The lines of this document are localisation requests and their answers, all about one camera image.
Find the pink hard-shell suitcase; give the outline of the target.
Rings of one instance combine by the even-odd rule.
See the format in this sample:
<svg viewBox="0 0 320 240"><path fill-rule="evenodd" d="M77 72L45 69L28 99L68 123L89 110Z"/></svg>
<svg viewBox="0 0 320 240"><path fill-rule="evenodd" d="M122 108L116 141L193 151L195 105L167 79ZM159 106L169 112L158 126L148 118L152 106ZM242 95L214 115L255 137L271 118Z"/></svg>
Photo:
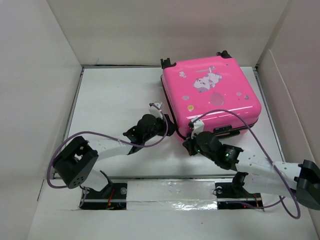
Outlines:
<svg viewBox="0 0 320 240"><path fill-rule="evenodd" d="M204 130L222 136L242 133L259 119L262 105L235 58L226 50L215 56L173 62L161 59L161 83L184 140L198 117Z"/></svg>

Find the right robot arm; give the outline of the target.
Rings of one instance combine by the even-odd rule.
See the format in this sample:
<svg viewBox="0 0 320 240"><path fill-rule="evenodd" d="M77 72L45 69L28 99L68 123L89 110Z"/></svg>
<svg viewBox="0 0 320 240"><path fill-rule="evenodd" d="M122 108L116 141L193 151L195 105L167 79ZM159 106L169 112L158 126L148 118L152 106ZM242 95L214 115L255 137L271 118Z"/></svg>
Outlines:
<svg viewBox="0 0 320 240"><path fill-rule="evenodd" d="M208 131L188 137L182 145L189 155L201 154L218 167L234 171L231 191L237 197L246 193L295 197L309 209L320 209L320 169L313 161L270 162L240 147L223 144Z"/></svg>

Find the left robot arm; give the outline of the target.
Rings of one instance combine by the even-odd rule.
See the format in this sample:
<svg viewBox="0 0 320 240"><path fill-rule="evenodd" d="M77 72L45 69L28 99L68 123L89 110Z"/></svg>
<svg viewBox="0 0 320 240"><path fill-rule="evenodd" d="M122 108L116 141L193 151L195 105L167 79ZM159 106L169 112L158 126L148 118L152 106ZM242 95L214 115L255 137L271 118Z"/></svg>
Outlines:
<svg viewBox="0 0 320 240"><path fill-rule="evenodd" d="M77 187L88 188L91 193L100 198L107 198L112 191L112 182L105 170L95 167L97 162L103 162L115 156L131 155L143 149L146 142L156 136L171 136L176 131L176 125L168 114L155 117L145 114L123 133L129 139L129 144L119 140L106 139L102 149L93 149L81 135L72 141L54 158L53 169L59 174L68 189Z"/></svg>

